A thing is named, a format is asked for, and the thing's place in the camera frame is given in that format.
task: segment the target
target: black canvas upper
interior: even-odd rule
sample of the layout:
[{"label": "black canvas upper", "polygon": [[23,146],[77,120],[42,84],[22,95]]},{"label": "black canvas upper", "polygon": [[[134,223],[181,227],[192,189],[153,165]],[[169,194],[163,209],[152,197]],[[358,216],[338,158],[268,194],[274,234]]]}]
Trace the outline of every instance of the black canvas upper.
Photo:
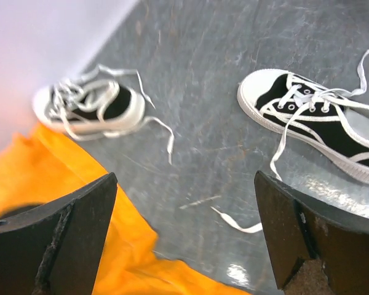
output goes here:
[{"label": "black canvas upper", "polygon": [[[87,98],[87,95],[85,98],[81,101],[81,103],[84,103]],[[54,99],[54,91],[51,91],[51,101],[53,102]],[[115,97],[115,99],[112,101],[112,103],[107,107],[105,113],[104,113],[104,120],[114,119],[119,117],[121,114],[123,114],[127,108],[130,105],[131,101],[131,92],[129,89],[120,86],[119,93]],[[72,110],[76,115],[79,115],[87,120],[98,120],[97,118],[97,110],[94,110],[92,112],[84,112],[78,108]],[[52,118],[52,120],[61,120],[60,118]],[[70,117],[68,118],[68,121],[74,122],[74,121],[80,121],[77,117]]]},{"label": "black canvas upper", "polygon": [[[270,102],[273,99],[276,98],[282,98],[287,93],[287,74],[281,75],[276,79],[274,84],[272,85],[271,89],[261,95],[256,102],[256,109],[260,110],[265,104]],[[305,93],[304,91],[306,89],[309,89],[311,93],[314,93],[314,90],[309,88],[307,85],[301,84],[302,87],[298,90],[302,94],[309,94]],[[286,113],[286,114],[294,114],[298,107],[295,105],[295,109],[289,110],[288,105],[293,103],[286,103],[285,106],[282,109],[277,109],[278,102],[274,103],[273,106],[275,109],[279,112]],[[330,110],[327,113],[324,113],[321,111],[323,106],[323,103],[316,103],[315,104],[315,111],[310,112],[310,110],[304,111],[301,116],[309,116],[309,117],[325,117],[325,116],[337,116],[338,113],[335,109],[335,107],[330,106]],[[270,114],[264,114],[264,117],[274,123],[277,123],[283,127],[285,127],[286,122],[282,122],[277,117],[270,115]],[[334,122],[318,122],[318,121],[304,121],[296,119],[295,122],[298,122],[300,124],[303,124],[313,131],[315,131],[323,140],[325,145],[327,145],[329,148],[335,150],[336,152],[339,152],[340,154],[346,156],[346,157],[352,157],[354,155],[363,153],[363,152],[369,152],[369,147],[366,147],[358,142],[356,142],[353,138],[351,138],[346,131],[344,130],[342,124],[340,121],[334,121]],[[314,136],[312,136],[310,133],[306,132],[303,129],[300,129],[295,126],[288,126],[288,129],[294,132],[297,132],[299,134],[302,134],[304,136],[307,136],[309,138],[312,138],[313,140],[316,140]],[[369,167],[369,159],[359,161],[359,163],[362,163]]]}]

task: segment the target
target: sneaker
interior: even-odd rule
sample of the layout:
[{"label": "sneaker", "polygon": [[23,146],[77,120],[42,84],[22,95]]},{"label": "sneaker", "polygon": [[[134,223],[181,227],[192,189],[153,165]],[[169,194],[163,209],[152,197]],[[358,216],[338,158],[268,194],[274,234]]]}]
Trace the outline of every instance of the sneaker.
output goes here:
[{"label": "sneaker", "polygon": [[[109,78],[97,79],[100,73],[108,74]],[[137,75],[141,93],[115,80],[115,77],[131,74]],[[127,135],[155,121],[171,133],[167,152],[172,163],[175,139],[172,129],[156,117],[144,117],[145,100],[154,107],[136,69],[98,65],[78,79],[63,79],[52,87],[40,89],[33,98],[33,110],[46,127],[67,133],[78,141]]]},{"label": "sneaker", "polygon": [[283,153],[286,136],[310,144],[342,171],[369,184],[369,105],[348,98],[367,91],[362,57],[357,71],[360,88],[326,87],[282,69],[262,69],[240,84],[237,98],[245,113],[282,138],[271,169],[281,180],[275,162]]}]

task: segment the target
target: scratched surface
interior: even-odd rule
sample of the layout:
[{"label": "scratched surface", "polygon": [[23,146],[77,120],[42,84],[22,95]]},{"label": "scratched surface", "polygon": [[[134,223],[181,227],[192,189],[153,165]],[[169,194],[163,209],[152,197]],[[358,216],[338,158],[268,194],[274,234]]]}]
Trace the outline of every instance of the scratched surface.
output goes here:
[{"label": "scratched surface", "polygon": [[[327,87],[359,84],[356,67],[369,47],[369,0],[150,0],[141,2],[95,62],[138,68],[176,136],[149,124],[134,135],[82,143],[159,233],[156,254],[254,294],[276,290],[257,223],[253,177],[267,173],[280,136],[255,122],[236,100],[238,83],[261,68],[284,68]],[[369,59],[365,62],[369,82]],[[121,80],[137,88],[135,79]],[[369,91],[360,98],[369,103]],[[351,180],[310,146],[289,139],[277,163],[284,181],[369,217],[369,186]]]}]

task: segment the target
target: orange fabric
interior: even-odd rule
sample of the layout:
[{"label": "orange fabric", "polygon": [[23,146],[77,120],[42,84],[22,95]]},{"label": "orange fabric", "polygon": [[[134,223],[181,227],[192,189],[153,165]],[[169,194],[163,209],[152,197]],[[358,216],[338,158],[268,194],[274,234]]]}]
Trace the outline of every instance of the orange fabric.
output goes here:
[{"label": "orange fabric", "polygon": [[[0,154],[0,214],[49,202],[104,175],[106,170],[64,135],[38,126],[16,136]],[[217,283],[184,262],[156,259],[157,234],[118,187],[93,295],[246,294]]]}]

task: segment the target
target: shoe insole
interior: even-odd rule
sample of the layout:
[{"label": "shoe insole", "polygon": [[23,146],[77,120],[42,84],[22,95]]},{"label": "shoe insole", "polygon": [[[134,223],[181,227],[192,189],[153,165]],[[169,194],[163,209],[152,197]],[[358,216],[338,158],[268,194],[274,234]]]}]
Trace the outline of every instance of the shoe insole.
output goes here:
[{"label": "shoe insole", "polygon": [[347,109],[345,115],[351,128],[357,132],[358,135],[369,140],[369,118],[352,109]]}]

